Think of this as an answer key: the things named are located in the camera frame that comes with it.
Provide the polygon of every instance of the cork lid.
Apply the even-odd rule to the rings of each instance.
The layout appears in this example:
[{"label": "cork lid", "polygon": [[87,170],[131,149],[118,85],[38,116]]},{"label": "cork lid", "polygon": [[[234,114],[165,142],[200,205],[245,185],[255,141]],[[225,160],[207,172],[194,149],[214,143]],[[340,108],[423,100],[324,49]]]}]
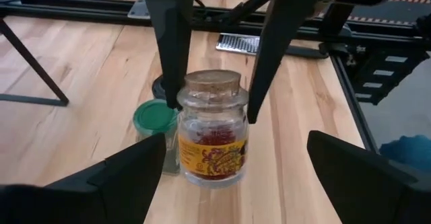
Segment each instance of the cork lid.
[{"label": "cork lid", "polygon": [[203,70],[189,73],[185,77],[186,87],[192,91],[218,94],[223,91],[238,93],[241,74],[229,70]]}]

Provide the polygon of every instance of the green jar lid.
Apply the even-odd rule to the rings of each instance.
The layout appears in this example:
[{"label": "green jar lid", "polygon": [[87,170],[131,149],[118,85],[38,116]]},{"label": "green jar lid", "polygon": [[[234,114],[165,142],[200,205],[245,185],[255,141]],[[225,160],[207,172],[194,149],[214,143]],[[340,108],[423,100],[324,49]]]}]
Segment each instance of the green jar lid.
[{"label": "green jar lid", "polygon": [[149,100],[133,115],[135,128],[144,135],[165,133],[176,126],[177,110],[168,107],[165,100]]}]

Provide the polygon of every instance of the wooden tabletop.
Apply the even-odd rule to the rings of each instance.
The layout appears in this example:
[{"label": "wooden tabletop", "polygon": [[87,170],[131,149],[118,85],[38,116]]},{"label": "wooden tabletop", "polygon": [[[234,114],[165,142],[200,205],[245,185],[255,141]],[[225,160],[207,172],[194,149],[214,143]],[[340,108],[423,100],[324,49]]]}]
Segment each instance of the wooden tabletop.
[{"label": "wooden tabletop", "polygon": [[[220,7],[240,1],[203,0]],[[152,28],[5,21],[71,102],[66,108],[0,102],[0,183],[49,184],[135,143],[133,112],[152,98],[161,73]],[[235,70],[248,86],[254,57],[216,51],[217,39],[193,32],[188,70]],[[0,91],[53,97],[4,37],[0,43]],[[208,190],[162,176],[145,223],[339,223],[308,158],[310,130],[363,147],[331,61],[284,57],[250,127],[244,179]]]}]

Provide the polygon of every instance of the jar label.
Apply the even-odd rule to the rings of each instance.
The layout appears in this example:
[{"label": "jar label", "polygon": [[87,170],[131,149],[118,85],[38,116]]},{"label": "jar label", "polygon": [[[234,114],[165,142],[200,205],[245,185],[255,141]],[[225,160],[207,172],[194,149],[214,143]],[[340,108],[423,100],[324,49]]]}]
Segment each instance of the jar label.
[{"label": "jar label", "polygon": [[178,136],[180,161],[188,171],[204,176],[236,173],[245,162],[246,140],[226,145],[200,145]]}]

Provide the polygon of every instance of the red saffron threads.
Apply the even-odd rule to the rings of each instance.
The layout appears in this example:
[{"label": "red saffron threads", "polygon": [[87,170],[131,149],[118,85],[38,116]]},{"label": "red saffron threads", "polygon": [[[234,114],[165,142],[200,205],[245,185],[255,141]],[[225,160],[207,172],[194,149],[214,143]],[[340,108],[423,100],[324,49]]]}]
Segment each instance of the red saffron threads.
[{"label": "red saffron threads", "polygon": [[[207,146],[222,146],[235,142],[236,136],[231,129],[231,126],[216,126],[208,129],[209,132],[206,133],[197,133],[197,136],[200,139],[196,142],[196,144],[207,145]],[[236,172],[229,172],[227,174],[221,174],[217,176],[208,176],[198,173],[193,173],[196,176],[204,179],[204,180],[224,180],[230,176],[236,174]]]}]

